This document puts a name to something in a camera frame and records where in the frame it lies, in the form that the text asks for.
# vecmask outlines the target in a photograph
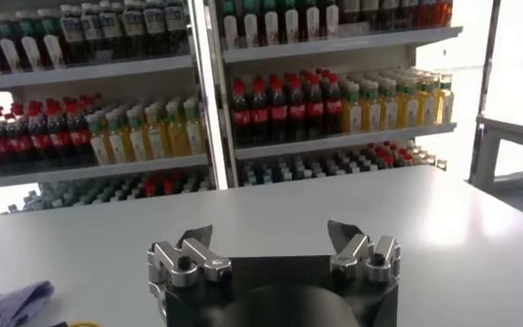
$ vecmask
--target white shelf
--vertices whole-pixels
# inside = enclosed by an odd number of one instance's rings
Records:
[[[74,168],[59,171],[35,172],[21,175],[0,177],[0,187],[10,185],[45,183],[59,180],[88,179],[95,177],[129,174],[143,171],[192,167],[208,163],[206,155],[181,156],[176,158],[150,160],[136,163],[119,163],[105,166]]]
[[[451,37],[457,37],[462,31],[462,27],[429,28],[408,32],[383,33],[297,44],[280,44],[258,48],[227,50],[224,51],[224,60],[226,63],[232,63],[315,53],[341,52],[400,44],[428,44],[446,40]]]
[[[189,55],[0,76],[0,89],[191,68]]]
[[[281,156],[301,152],[326,150],[331,148],[345,148],[366,143],[376,143],[385,140],[404,140],[414,138],[415,136],[452,132],[455,128],[456,123],[437,124],[431,126],[406,128],[402,130],[341,135],[325,139],[283,143],[272,146],[241,148],[235,150],[235,158],[238,160],[246,160],[264,156]]]

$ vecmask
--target white table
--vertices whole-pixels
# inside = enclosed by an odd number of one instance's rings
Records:
[[[333,252],[326,221],[402,244],[399,326],[523,326],[523,213],[432,167],[0,218],[0,292],[48,279],[29,326],[162,326],[147,246],[213,223],[226,256]]]

